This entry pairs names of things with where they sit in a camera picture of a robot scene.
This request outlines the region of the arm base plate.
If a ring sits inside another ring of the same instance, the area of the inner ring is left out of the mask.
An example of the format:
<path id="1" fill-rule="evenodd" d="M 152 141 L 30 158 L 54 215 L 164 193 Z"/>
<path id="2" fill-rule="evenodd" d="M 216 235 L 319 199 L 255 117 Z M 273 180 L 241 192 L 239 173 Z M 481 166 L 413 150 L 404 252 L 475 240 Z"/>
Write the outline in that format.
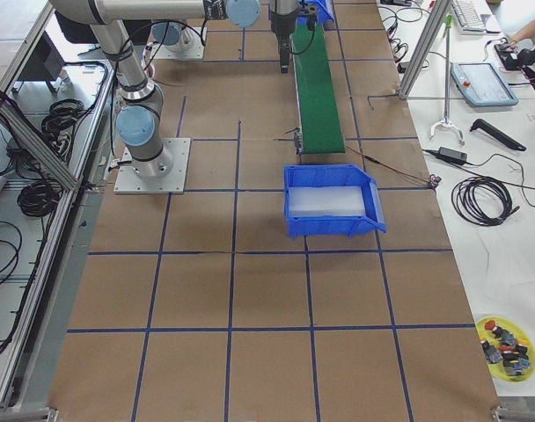
<path id="1" fill-rule="evenodd" d="M 183 194 L 190 156 L 190 138 L 163 138 L 160 156 L 149 162 L 137 161 L 128 147 L 123 152 L 114 184 L 118 194 Z"/>
<path id="2" fill-rule="evenodd" d="M 180 32 L 180 38 L 176 44 L 162 46 L 159 44 L 154 48 L 156 60 L 174 60 L 179 62 L 196 62 L 204 58 L 205 47 L 202 45 L 200 32 L 189 26 Z"/>

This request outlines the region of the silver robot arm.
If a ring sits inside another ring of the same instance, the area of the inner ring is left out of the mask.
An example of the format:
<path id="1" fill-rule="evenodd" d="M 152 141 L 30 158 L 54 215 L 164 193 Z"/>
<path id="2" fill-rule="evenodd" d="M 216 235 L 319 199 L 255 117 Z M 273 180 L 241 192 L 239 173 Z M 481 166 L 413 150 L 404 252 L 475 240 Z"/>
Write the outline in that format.
<path id="1" fill-rule="evenodd" d="M 191 31 L 184 22 L 156 23 L 151 28 L 151 33 L 158 44 L 162 44 L 172 51 L 186 50 L 193 43 Z"/>
<path id="2" fill-rule="evenodd" d="M 115 128 L 131 155 L 135 174 L 149 179 L 169 173 L 174 157 L 158 132 L 163 92 L 135 57 L 123 21 L 186 23 L 193 18 L 228 19 L 233 25 L 246 28 L 258 21 L 261 10 L 259 1 L 53 1 L 51 4 L 64 17 L 89 25 L 107 60 L 115 66 L 119 93 L 126 101 Z"/>

